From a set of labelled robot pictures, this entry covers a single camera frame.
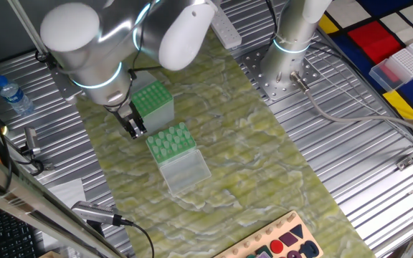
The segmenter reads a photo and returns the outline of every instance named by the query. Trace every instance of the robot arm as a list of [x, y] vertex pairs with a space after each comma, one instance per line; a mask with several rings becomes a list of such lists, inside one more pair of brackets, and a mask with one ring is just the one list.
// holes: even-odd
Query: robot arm
[[166, 69], [185, 68], [200, 50], [216, 10], [210, 0], [115, 0], [99, 12], [68, 3], [46, 15], [40, 34], [71, 82], [136, 138], [145, 128], [130, 103], [131, 78], [122, 61], [141, 48]]

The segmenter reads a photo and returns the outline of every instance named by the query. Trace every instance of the water bottle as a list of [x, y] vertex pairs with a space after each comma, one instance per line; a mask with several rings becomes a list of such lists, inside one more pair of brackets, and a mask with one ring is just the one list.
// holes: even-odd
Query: water bottle
[[0, 75], [0, 96], [2, 96], [19, 115], [29, 115], [34, 111], [33, 102], [23, 93], [19, 85]]

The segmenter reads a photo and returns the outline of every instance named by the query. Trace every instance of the power strip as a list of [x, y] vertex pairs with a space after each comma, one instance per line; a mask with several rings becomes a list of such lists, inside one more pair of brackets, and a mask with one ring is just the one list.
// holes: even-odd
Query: power strip
[[216, 15], [213, 17], [212, 28], [224, 48], [231, 49], [241, 45], [242, 37], [219, 6]]

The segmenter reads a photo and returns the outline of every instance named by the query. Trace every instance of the red block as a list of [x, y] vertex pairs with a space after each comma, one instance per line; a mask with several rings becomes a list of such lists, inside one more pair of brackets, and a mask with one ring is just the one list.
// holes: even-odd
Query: red block
[[348, 35], [376, 64], [402, 48], [399, 42], [377, 21], [354, 29]]

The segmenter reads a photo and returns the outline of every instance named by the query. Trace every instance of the red shape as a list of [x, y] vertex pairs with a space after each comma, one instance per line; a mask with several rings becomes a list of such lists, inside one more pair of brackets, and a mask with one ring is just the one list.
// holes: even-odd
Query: red shape
[[283, 243], [278, 240], [273, 240], [270, 242], [270, 250], [276, 254], [281, 253], [283, 251]]
[[376, 64], [402, 48], [399, 42], [377, 21], [354, 29], [348, 35]]

